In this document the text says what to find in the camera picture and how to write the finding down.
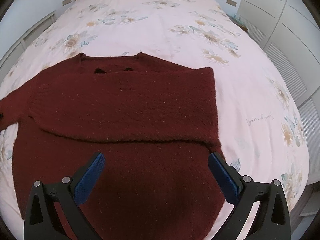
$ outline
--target sweater cuff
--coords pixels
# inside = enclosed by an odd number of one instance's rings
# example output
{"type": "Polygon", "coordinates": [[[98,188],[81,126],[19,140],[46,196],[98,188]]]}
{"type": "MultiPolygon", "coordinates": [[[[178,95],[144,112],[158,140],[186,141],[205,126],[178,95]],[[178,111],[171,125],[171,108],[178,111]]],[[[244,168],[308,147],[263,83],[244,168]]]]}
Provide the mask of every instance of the sweater cuff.
{"type": "Polygon", "coordinates": [[[36,77],[32,78],[20,88],[14,90],[0,101],[0,130],[19,122],[22,113],[25,112],[33,88],[36,85],[36,77]]]}

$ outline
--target blue gripper pad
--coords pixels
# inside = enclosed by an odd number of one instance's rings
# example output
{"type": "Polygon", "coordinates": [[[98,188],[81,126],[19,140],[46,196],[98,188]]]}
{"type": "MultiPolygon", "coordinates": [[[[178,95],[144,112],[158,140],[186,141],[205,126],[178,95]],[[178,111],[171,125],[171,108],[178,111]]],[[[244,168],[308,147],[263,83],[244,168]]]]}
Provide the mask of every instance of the blue gripper pad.
{"type": "Polygon", "coordinates": [[[240,180],[235,182],[232,179],[227,171],[227,169],[231,171],[231,169],[229,169],[230,166],[228,166],[220,156],[211,153],[208,159],[208,166],[227,202],[236,206],[242,190],[242,184],[239,184],[240,180]]]}
{"type": "Polygon", "coordinates": [[[73,200],[76,205],[84,204],[93,190],[100,174],[104,169],[106,159],[102,153],[92,161],[91,165],[85,171],[84,175],[80,178],[79,182],[74,188],[73,200]]]}

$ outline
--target bed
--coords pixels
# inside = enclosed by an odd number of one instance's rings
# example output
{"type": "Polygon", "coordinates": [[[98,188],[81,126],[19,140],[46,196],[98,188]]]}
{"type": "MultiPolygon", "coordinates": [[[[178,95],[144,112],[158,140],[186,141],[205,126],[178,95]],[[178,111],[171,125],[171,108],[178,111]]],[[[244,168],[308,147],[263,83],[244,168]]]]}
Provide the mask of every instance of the bed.
{"type": "MultiPolygon", "coordinates": [[[[215,0],[77,0],[24,52],[0,87],[0,99],[41,70],[78,53],[92,57],[139,52],[190,68],[212,67],[219,137],[226,161],[255,181],[282,182],[289,211],[307,183],[309,155],[297,107],[280,73],[215,0]]],[[[18,125],[1,131],[0,213],[23,239],[12,178],[18,125]]],[[[206,239],[233,206],[225,203],[206,239]]],[[[245,238],[254,205],[239,239],[245,238]]]]}

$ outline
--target wooden nightstand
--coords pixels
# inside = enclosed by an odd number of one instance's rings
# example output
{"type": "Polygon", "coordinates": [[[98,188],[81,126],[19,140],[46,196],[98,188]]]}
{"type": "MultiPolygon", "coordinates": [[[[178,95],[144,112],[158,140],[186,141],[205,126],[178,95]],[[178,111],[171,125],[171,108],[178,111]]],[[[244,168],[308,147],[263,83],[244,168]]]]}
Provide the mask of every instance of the wooden nightstand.
{"type": "Polygon", "coordinates": [[[234,18],[234,17],[232,17],[232,16],[230,16],[230,15],[228,15],[228,17],[229,17],[229,19],[230,19],[235,25],[239,26],[239,27],[240,27],[241,29],[243,29],[245,32],[248,31],[248,28],[247,28],[246,26],[244,26],[243,23],[242,23],[240,20],[238,20],[238,19],[236,19],[236,18],[234,18]]]}

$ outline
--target red knit sweater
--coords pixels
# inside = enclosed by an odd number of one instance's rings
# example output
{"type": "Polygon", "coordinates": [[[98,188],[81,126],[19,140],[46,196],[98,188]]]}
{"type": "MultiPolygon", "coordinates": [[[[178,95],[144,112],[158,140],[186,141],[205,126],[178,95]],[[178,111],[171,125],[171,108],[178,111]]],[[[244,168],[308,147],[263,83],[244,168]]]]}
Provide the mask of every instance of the red knit sweater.
{"type": "Polygon", "coordinates": [[[96,151],[106,168],[81,209],[103,239],[202,240],[222,207],[207,167],[221,152],[211,68],[79,54],[9,94],[0,112],[1,130],[19,123],[12,170],[22,215],[35,180],[72,175],[96,151]]]}

